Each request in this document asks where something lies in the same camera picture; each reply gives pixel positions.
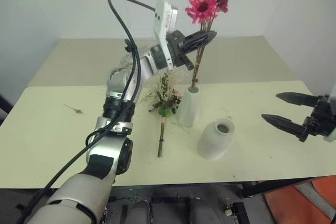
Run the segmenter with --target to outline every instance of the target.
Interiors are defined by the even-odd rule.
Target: pink gerbera flower
[[[197,20],[199,23],[202,21],[210,22],[211,18],[217,17],[216,12],[220,12],[221,9],[217,6],[217,0],[189,0],[192,7],[185,9],[188,16],[193,19],[193,23]]]

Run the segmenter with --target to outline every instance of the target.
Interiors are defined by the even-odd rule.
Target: black cable
[[[151,9],[153,11],[155,11],[155,9],[153,7],[150,7],[146,4],[140,3],[138,1],[135,0],[128,0],[131,1],[133,3],[139,4],[143,7],[146,7],[148,9]],[[45,192],[55,183],[55,181],[81,156],[83,155],[89,148],[91,148],[92,146],[94,146],[96,143],[98,143],[121,119],[123,116],[125,116],[125,114],[127,113],[127,111],[133,106],[133,102],[134,99],[136,97],[136,94],[139,90],[140,87],[140,80],[141,80],[141,65],[140,65],[140,57],[139,57],[139,53],[138,53],[138,49],[136,47],[136,44],[134,42],[134,39],[132,37],[132,35],[130,34],[127,26],[125,25],[125,23],[123,22],[123,20],[121,19],[121,17],[119,16],[118,12],[116,11],[116,9],[113,7],[111,0],[108,0],[109,6],[111,8],[111,10],[113,11],[114,15],[116,16],[117,20],[120,22],[121,26],[123,27],[123,29],[125,30],[131,45],[130,45],[130,49],[132,51],[132,55],[133,58],[136,59],[136,65],[138,67],[138,73],[137,73],[137,83],[135,85],[135,89],[134,89],[134,93],[131,97],[130,102],[128,103],[127,107],[119,114],[119,116],[115,119],[115,120],[111,120],[111,122],[109,124],[107,124],[106,126],[97,129],[96,131],[90,133],[87,136],[87,140],[90,139],[92,136],[96,135],[97,133],[99,133],[99,135],[97,135],[94,140],[88,144],[85,148],[83,148],[79,153],[77,153],[76,156],[74,156],[51,180],[50,182],[43,188],[40,189],[34,196],[33,198],[30,200],[28,206],[24,209],[21,217],[19,218],[19,220],[17,221],[17,224],[23,224],[23,222],[25,221],[25,219],[31,214],[32,209],[36,206],[36,204],[41,200],[41,198],[43,197],[43,195],[45,194]]]
[[[135,4],[137,4],[137,5],[141,5],[142,7],[145,7],[145,8],[147,8],[147,9],[152,10],[153,12],[155,12],[155,8],[153,8],[153,7],[150,6],[150,5],[146,5],[146,4],[141,3],[141,2],[139,2],[139,1],[136,1],[136,0],[126,0],[126,1],[135,3]]]
[[[143,4],[143,3],[139,2],[139,1],[136,1],[136,0],[126,0],[126,1],[130,1],[130,2],[132,2],[132,3],[135,3],[135,4],[138,4],[138,5],[143,6],[143,7],[145,7],[145,8],[148,8],[148,9],[150,9],[150,10],[152,10],[152,11],[155,11],[155,8],[153,8],[153,7],[149,6],[149,5]],[[115,15],[115,17],[117,18],[117,20],[118,20],[119,23],[121,24],[122,28],[125,30],[125,32],[126,32],[128,38],[129,38],[129,40],[130,40],[130,43],[131,43],[131,45],[130,45],[131,48],[130,48],[130,49],[131,49],[131,51],[132,51],[133,66],[132,66],[132,71],[131,71],[131,73],[130,73],[130,77],[129,77],[128,80],[127,80],[127,83],[126,83],[126,85],[125,85],[124,91],[122,92],[122,96],[121,96],[121,98],[120,98],[120,102],[122,102],[123,99],[124,99],[124,97],[125,97],[125,95],[126,95],[127,89],[128,89],[128,87],[129,87],[129,85],[130,85],[130,83],[131,83],[131,81],[132,81],[134,72],[135,72],[136,55],[135,55],[135,53],[133,52],[132,48],[135,48],[135,49],[136,49],[135,51],[136,51],[137,54],[139,54],[139,53],[138,53],[138,49],[137,49],[137,47],[136,47],[136,44],[135,44],[135,42],[134,42],[134,40],[133,40],[133,37],[132,37],[130,31],[128,30],[126,24],[124,23],[124,21],[122,20],[122,18],[121,18],[120,15],[118,14],[118,12],[117,12],[117,10],[115,9],[115,7],[112,5],[111,0],[108,0],[108,3],[109,3],[109,6],[110,6],[110,8],[111,8],[113,14]],[[111,122],[110,122],[109,124],[107,124],[106,126],[104,126],[104,127],[102,127],[102,128],[99,128],[99,129],[93,131],[92,133],[90,133],[90,134],[87,136],[87,138],[85,139],[85,145],[87,146],[87,145],[89,144],[89,140],[90,140],[90,138],[91,138],[92,136],[96,135],[97,133],[101,133],[102,131],[104,131],[105,129],[107,129],[107,127],[109,127],[109,126],[111,125],[111,123],[112,123],[112,120],[111,120]]]

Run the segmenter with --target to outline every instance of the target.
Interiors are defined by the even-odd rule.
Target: red flower
[[[210,22],[211,18],[217,17],[216,12],[220,12],[221,9],[217,6],[217,0],[189,0],[192,7],[185,9],[188,16],[193,19],[193,23],[198,20]]]
[[[217,6],[220,8],[220,10],[222,12],[227,13],[228,9],[227,9],[227,2],[229,0],[217,0]]]

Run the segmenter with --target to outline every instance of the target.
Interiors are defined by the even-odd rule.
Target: twig
[[[159,105],[155,105],[154,108],[148,110],[148,112],[152,112],[152,111],[156,110],[158,107],[159,107]]]
[[[174,123],[174,122],[171,122],[172,124],[176,125],[177,127],[181,128],[184,130],[185,133],[187,134],[190,134],[184,127],[182,127],[179,123]]]
[[[81,110],[74,109],[74,108],[72,108],[72,107],[66,105],[65,103],[63,103],[63,105],[64,105],[65,107],[68,107],[69,109],[74,110],[76,114],[83,114],[83,112],[82,112]]]

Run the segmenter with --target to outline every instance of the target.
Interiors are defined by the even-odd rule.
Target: table
[[[105,76],[123,55],[122,46],[118,40],[60,41],[0,127],[0,188],[41,188],[84,147],[85,137],[101,114]],[[118,52],[118,58],[111,57],[111,48],[118,48],[113,51]],[[311,108],[275,97],[279,92],[309,90],[263,37],[215,40],[206,52],[215,61],[202,63],[200,79],[206,84],[200,85],[200,121],[185,128],[175,117],[169,118],[163,158],[158,159],[160,117],[149,114],[145,104],[138,104],[130,136],[134,142],[132,164],[127,173],[117,177],[116,186],[336,174],[336,145],[319,136],[300,143],[260,117],[262,113],[279,114],[302,123],[311,112]],[[83,114],[64,104],[81,109]],[[221,117],[235,123],[235,142],[218,162],[206,161],[197,153],[197,140],[208,123]],[[83,156],[54,186],[59,187],[84,167]]]
[[[130,169],[117,177],[116,186],[240,182],[336,174],[336,145],[321,137],[305,143],[267,124],[261,113],[280,114],[301,122],[310,108],[275,98],[284,91],[307,93],[301,81],[204,84],[201,119],[193,128],[168,119],[163,158],[158,159],[160,116],[136,107]],[[95,126],[105,88],[29,87],[0,128],[0,188],[39,188],[84,147]],[[76,114],[64,104],[81,109]],[[235,142],[217,162],[204,160],[196,149],[204,127],[230,117]],[[85,157],[74,163],[55,183],[85,167]]]

